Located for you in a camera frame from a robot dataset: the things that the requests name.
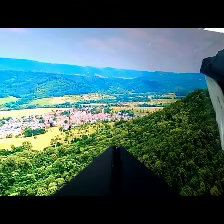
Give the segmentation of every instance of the white cloth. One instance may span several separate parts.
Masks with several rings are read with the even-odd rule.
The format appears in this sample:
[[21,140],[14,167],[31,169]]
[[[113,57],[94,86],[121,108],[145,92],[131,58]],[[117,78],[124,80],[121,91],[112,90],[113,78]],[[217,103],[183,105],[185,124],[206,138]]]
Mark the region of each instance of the white cloth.
[[205,77],[212,105],[216,113],[222,150],[224,150],[224,94],[216,80],[208,76]]

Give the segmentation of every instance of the town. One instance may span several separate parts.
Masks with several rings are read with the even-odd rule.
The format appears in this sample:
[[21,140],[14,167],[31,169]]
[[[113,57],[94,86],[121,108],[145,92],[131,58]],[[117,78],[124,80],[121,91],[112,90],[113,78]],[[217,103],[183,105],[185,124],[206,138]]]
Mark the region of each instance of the town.
[[68,130],[85,123],[130,120],[132,118],[127,113],[105,113],[104,109],[100,113],[93,114],[91,108],[56,110],[22,118],[3,118],[0,121],[0,138],[20,137],[27,128],[36,130],[61,127],[63,130]]

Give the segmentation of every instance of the black object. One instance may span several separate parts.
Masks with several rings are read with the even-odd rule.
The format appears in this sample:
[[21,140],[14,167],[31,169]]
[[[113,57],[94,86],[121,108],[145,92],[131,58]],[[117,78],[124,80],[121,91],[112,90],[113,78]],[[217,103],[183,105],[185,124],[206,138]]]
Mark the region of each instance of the black object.
[[54,196],[178,196],[123,148],[110,147]]
[[217,80],[224,82],[224,50],[214,57],[203,59],[200,72]]

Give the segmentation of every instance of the forest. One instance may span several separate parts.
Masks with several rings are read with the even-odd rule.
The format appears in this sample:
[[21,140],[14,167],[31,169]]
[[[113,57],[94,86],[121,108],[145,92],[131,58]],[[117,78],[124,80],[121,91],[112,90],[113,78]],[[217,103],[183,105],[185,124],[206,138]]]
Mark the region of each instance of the forest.
[[1,149],[0,195],[52,195],[111,145],[126,148],[181,196],[223,195],[224,152],[207,90],[141,118],[91,125],[94,133],[52,141],[43,151],[29,142]]

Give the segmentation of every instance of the sky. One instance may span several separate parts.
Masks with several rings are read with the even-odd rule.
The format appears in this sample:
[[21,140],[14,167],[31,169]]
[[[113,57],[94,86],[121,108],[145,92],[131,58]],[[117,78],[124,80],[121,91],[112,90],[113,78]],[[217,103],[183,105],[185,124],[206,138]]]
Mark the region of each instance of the sky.
[[199,72],[224,34],[199,28],[0,28],[0,57],[143,71]]

